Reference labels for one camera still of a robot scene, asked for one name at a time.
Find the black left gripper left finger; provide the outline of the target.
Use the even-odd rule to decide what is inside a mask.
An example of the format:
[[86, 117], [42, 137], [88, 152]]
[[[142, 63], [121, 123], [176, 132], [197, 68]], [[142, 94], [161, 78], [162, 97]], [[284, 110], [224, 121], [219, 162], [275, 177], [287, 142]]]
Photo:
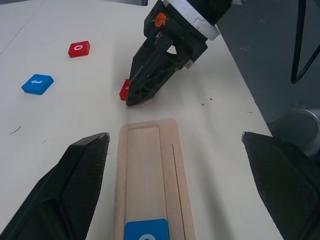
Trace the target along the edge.
[[0, 235], [2, 240], [84, 240], [100, 196], [110, 135], [71, 144], [34, 186]]

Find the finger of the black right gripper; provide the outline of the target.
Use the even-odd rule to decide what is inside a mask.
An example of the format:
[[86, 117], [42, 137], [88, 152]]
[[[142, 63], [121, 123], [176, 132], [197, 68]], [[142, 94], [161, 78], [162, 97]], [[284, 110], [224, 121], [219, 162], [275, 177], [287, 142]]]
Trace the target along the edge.
[[165, 32], [158, 32], [152, 37], [155, 37], [156, 47], [160, 50], [160, 62], [158, 65], [159, 71], [155, 77], [158, 92], [177, 70], [183, 68], [184, 64], [187, 62], [187, 55], [179, 46], [175, 48], [175, 54], [168, 52], [168, 49], [171, 46], [176, 45], [169, 34]]
[[159, 62], [160, 50], [156, 47], [156, 38], [148, 37], [132, 60], [127, 106], [143, 103], [157, 93], [155, 77], [159, 72]]

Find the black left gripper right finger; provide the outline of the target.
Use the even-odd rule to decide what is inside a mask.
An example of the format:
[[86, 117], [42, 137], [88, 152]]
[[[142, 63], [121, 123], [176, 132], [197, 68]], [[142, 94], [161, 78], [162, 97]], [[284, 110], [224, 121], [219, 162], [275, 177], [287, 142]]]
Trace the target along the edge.
[[253, 132], [241, 138], [258, 194], [285, 240], [320, 238], [320, 168], [297, 146]]

